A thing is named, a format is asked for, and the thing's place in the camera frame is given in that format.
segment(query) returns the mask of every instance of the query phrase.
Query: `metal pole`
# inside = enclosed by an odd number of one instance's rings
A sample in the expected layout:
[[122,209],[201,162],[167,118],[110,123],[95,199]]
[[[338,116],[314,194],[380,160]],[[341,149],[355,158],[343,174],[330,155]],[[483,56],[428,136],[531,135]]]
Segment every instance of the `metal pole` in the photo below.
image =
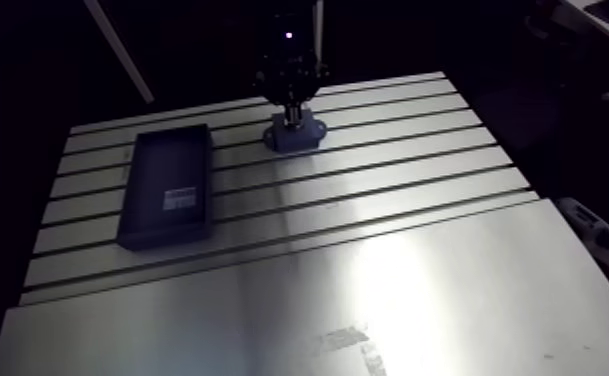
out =
[[317,0],[313,7],[313,27],[316,57],[323,61],[323,0]]
[[120,40],[117,32],[115,32],[115,29],[108,20],[103,8],[101,8],[99,0],[84,0],[84,2],[85,6],[87,6],[87,9],[89,10],[89,13],[92,14],[94,21],[99,26],[99,29],[101,29],[101,33],[103,34],[104,38],[106,38],[108,44],[110,44],[110,47],[113,49],[113,52],[115,52],[115,55],[117,55],[117,58],[120,60],[122,67],[127,71],[127,74],[131,78],[131,82],[134,83],[136,89],[138,89],[138,92],[141,93],[145,103],[152,103],[155,100],[155,97],[152,95],[148,84],[145,83],[145,80],[138,71],[138,68],[136,68],[136,64],[134,64],[131,56],[129,56],[127,48]]

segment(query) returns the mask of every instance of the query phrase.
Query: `black tray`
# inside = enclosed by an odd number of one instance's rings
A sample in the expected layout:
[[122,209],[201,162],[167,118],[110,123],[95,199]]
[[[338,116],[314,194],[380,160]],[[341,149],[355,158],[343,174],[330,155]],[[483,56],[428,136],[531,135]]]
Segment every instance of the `black tray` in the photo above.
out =
[[206,125],[139,134],[117,243],[143,250],[209,237],[211,153]]

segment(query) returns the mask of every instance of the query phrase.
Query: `metal plate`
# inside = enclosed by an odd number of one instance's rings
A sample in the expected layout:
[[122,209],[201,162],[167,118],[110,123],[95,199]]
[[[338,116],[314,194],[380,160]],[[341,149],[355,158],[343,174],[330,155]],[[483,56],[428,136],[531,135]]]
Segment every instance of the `metal plate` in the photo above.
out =
[[449,218],[472,215],[479,212],[498,209],[506,206],[537,200],[535,192],[509,192],[484,196],[472,200],[442,205],[428,210],[404,216],[385,218],[381,221],[344,227],[331,232],[324,232],[310,237],[284,240],[271,245],[246,248],[240,252],[221,253],[215,256],[180,261],[163,266],[95,276],[89,279],[65,281],[36,287],[22,294],[20,304],[40,303],[69,296],[104,291],[136,283],[170,278],[201,270],[260,260],[278,255],[310,250],[317,247],[361,239],[372,235],[389,233],[397,230],[433,223]]
[[[129,269],[155,266],[158,263],[186,257],[199,257],[217,252],[283,241],[293,236],[312,235],[343,226],[360,224],[422,211],[487,195],[528,188],[516,169],[503,168],[431,184],[390,190],[356,198],[307,206],[275,214],[251,217],[215,226],[211,239],[157,252],[131,252],[117,244],[86,248],[73,252],[37,258],[29,264],[25,286],[87,277],[100,273],[124,272]],[[93,237],[78,233],[78,237]]]
[[11,309],[7,375],[609,375],[609,284],[548,201]]
[[[481,123],[471,110],[453,110],[452,112],[443,113],[440,111],[433,115],[414,115],[399,120],[382,120],[378,123],[362,122],[362,120],[365,120],[363,118],[354,118],[353,120],[357,120],[358,124],[348,125],[344,123],[344,126],[334,126],[338,124],[332,123],[328,135],[321,141],[319,149],[300,154],[315,154],[363,143],[416,136]],[[58,172],[60,174],[69,174],[83,170],[129,164],[132,152],[132,145],[124,145],[66,155],[61,159]],[[216,169],[228,168],[247,163],[288,158],[292,155],[284,156],[276,154],[265,148],[261,142],[255,142],[236,147],[216,148],[213,153],[213,166]]]
[[[441,73],[326,88],[310,105],[327,123],[328,136],[317,150],[289,155],[258,141],[277,109],[255,99],[74,128],[22,301],[165,278],[348,241],[391,223],[420,225],[535,198]],[[215,144],[215,236],[153,252],[121,249],[113,241],[131,142],[140,132],[202,121],[213,128]]]
[[[432,182],[433,179],[451,178],[460,174],[507,166],[510,163],[510,159],[500,147],[491,147],[376,168],[365,168],[326,175],[317,179],[216,196],[213,203],[213,214],[217,222],[248,214],[282,211],[325,200],[341,200],[348,196],[371,194],[375,191],[417,183],[424,184]],[[81,204],[87,204],[81,210],[92,207],[96,211],[107,208],[119,210],[121,201],[108,203],[104,198],[101,197],[96,203],[81,200]],[[117,234],[118,222],[119,216],[114,215],[44,228],[38,233],[34,252],[47,252],[112,240]]]

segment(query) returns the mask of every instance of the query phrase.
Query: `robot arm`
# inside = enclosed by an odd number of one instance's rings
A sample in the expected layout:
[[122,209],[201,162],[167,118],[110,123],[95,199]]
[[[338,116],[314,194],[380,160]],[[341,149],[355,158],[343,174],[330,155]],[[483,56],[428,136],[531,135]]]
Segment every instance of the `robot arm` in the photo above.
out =
[[260,10],[262,45],[256,85],[270,102],[284,107],[283,124],[275,121],[274,126],[291,131],[307,125],[302,104],[313,98],[327,76],[314,48],[315,3],[267,0]]

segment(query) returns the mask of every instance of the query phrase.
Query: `label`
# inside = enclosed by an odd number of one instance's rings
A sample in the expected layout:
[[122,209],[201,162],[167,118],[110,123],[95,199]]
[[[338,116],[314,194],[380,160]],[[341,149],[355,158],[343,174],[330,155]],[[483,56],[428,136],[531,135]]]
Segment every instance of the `label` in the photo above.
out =
[[197,188],[185,187],[164,192],[163,210],[185,209],[197,205]]

